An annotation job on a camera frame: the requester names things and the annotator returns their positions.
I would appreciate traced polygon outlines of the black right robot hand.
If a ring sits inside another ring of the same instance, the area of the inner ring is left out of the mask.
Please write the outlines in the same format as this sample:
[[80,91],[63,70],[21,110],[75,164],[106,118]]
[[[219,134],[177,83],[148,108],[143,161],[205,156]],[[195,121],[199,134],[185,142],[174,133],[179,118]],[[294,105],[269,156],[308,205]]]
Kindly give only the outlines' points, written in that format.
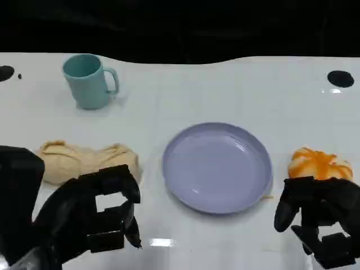
[[288,178],[274,228],[291,228],[304,252],[324,269],[355,264],[359,258],[359,186],[342,178]]

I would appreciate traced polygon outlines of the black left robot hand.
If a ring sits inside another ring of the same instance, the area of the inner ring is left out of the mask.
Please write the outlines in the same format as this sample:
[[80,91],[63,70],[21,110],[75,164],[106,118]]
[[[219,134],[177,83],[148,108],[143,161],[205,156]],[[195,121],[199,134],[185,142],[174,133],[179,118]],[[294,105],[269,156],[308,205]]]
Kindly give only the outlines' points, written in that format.
[[10,269],[62,269],[83,253],[121,250],[128,241],[142,247],[134,206],[138,183],[127,165],[72,178],[44,203],[32,223],[30,246]]

